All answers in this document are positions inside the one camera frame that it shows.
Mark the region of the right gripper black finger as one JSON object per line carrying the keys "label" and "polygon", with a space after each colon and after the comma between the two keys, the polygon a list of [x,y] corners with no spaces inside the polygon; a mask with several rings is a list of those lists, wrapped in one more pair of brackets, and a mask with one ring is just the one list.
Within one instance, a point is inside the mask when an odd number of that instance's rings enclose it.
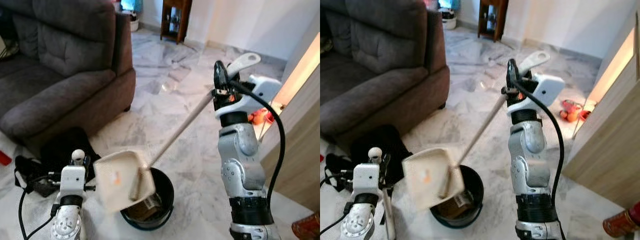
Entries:
{"label": "right gripper black finger", "polygon": [[521,89],[521,76],[514,58],[510,58],[507,62],[506,71],[506,87],[508,89]]}
{"label": "right gripper black finger", "polygon": [[214,88],[216,90],[228,90],[229,82],[227,67],[222,61],[216,61],[214,63]]}

